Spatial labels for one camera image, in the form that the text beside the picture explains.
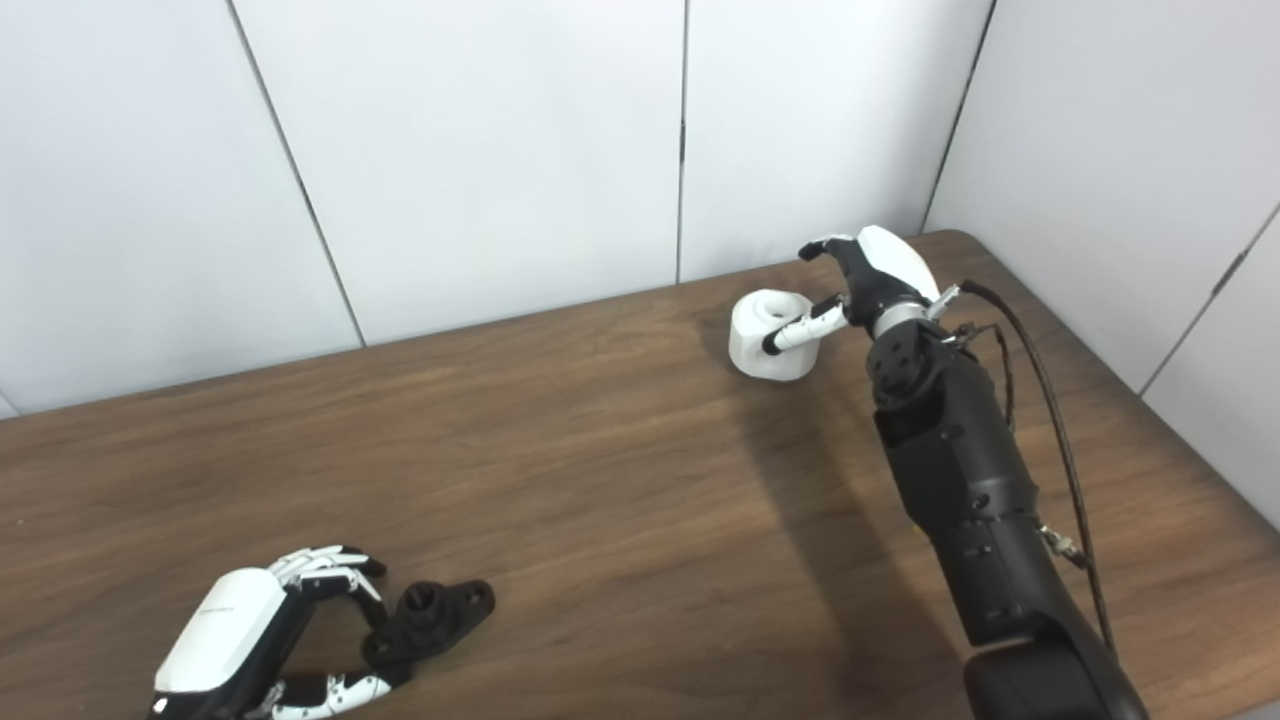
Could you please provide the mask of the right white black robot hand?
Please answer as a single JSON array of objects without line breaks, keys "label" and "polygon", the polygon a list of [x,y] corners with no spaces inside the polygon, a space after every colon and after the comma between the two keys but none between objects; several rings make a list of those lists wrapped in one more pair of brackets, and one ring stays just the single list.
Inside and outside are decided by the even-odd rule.
[{"label": "right white black robot hand", "polygon": [[765,334],[765,355],[780,356],[845,327],[876,338],[902,320],[928,319],[945,306],[943,292],[923,256],[883,227],[867,225],[855,236],[827,234],[797,251],[805,263],[823,255],[837,261],[847,291]]}]

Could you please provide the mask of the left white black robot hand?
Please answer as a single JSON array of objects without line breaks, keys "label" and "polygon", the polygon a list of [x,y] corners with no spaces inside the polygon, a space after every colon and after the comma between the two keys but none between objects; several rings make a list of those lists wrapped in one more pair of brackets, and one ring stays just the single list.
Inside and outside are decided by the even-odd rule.
[{"label": "left white black robot hand", "polygon": [[328,719],[410,682],[407,664],[284,676],[283,667],[324,600],[355,601],[369,626],[389,614],[372,579],[385,566],[362,550],[329,544],[265,568],[220,577],[156,671],[150,719]]}]

